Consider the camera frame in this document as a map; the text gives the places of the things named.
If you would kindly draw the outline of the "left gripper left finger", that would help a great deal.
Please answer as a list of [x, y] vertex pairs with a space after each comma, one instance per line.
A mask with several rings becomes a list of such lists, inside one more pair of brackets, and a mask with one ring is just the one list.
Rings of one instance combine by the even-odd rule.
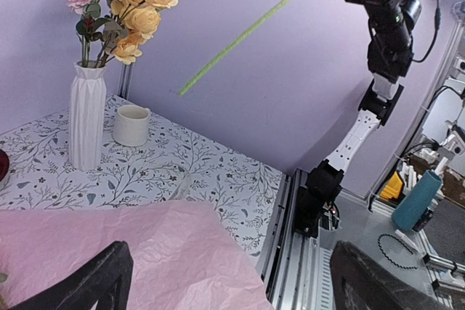
[[69, 277], [13, 309], [125, 309], [133, 266], [128, 243], [112, 242]]

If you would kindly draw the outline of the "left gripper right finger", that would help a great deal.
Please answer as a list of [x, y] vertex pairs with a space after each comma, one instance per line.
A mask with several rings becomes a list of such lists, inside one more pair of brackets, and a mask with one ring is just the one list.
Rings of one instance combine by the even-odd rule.
[[336, 309], [446, 309], [389, 273], [350, 242], [338, 241], [330, 260]]

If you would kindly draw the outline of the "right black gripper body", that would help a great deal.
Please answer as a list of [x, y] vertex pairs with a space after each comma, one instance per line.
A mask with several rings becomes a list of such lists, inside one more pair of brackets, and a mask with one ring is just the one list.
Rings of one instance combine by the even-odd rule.
[[413, 61], [412, 31], [421, 14], [419, 0], [345, 0], [364, 7], [371, 42], [368, 69], [391, 83], [406, 76]]

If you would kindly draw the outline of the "orange flower stem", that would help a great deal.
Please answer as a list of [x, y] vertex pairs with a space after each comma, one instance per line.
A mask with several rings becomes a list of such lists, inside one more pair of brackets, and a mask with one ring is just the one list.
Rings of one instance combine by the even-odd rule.
[[202, 77], [207, 74], [210, 69], [217, 65], [221, 60], [223, 60], [234, 48], [239, 44], [244, 42], [254, 31], [256, 31], [260, 26], [264, 25], [273, 15], [275, 15], [279, 10], [284, 8], [293, 0], [280, 0], [275, 6], [265, 12], [260, 18], [258, 18], [254, 23], [247, 27], [239, 36], [237, 36], [231, 43], [229, 43], [222, 51], [216, 54], [211, 60], [209, 60], [177, 93], [179, 97], [186, 95], [186, 93], [191, 90], [194, 85], [199, 82]]

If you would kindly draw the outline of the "purple pink wrapping paper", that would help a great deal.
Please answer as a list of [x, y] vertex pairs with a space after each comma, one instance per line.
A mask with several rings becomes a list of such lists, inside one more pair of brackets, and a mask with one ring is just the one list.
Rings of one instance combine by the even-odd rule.
[[208, 203], [1, 213], [5, 309], [270, 309]]

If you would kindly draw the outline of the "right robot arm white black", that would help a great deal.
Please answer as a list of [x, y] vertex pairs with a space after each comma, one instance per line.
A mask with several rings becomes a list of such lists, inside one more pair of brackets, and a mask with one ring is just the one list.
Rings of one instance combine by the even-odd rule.
[[373, 79], [358, 107], [357, 118], [341, 143], [307, 176], [297, 197], [297, 209], [317, 217], [334, 204], [357, 151], [384, 126], [403, 92], [399, 78], [413, 62], [413, 29], [421, 14], [419, 0], [345, 0], [360, 5], [368, 16], [368, 70]]

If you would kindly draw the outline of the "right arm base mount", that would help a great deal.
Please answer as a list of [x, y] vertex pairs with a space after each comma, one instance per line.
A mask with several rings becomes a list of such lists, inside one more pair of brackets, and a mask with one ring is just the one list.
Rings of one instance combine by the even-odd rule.
[[299, 186], [296, 195], [296, 209], [294, 216], [294, 231], [304, 237], [317, 238], [320, 220], [323, 228], [336, 230], [340, 224], [340, 212], [335, 199], [341, 192], [341, 186], [329, 195], [321, 196], [318, 188]]

